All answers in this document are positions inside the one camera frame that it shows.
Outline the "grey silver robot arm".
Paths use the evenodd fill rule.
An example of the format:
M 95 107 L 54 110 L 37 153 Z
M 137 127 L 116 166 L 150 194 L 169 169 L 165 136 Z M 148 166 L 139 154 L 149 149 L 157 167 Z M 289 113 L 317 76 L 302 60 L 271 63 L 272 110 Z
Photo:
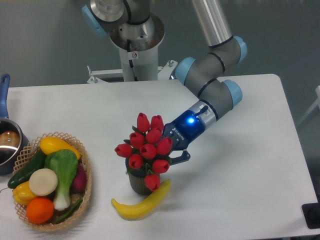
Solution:
M 169 71 L 198 99 L 164 127 L 163 135 L 173 138 L 173 150 L 182 151 L 173 158 L 173 164 L 188 161 L 188 145 L 243 97 L 234 81 L 219 81 L 218 77 L 246 57 L 246 43 L 232 34 L 219 1 L 195 0 L 192 4 L 209 53 L 202 60 L 187 57 Z M 148 0 L 92 0 L 82 8 L 82 15 L 98 36 L 109 36 L 118 48 L 126 82 L 159 79 L 158 47 L 165 30 L 162 21 L 151 13 Z

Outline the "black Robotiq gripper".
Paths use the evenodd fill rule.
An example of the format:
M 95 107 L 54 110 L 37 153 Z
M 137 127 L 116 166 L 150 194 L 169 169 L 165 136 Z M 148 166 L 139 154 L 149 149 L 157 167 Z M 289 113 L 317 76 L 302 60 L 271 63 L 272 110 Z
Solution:
M 186 149 L 204 131 L 204 123 L 193 111 L 185 111 L 172 122 L 165 124 L 162 138 L 169 137 L 172 139 L 172 151 L 183 150 L 180 155 L 170 155 L 170 165 L 189 161 L 191 155 Z

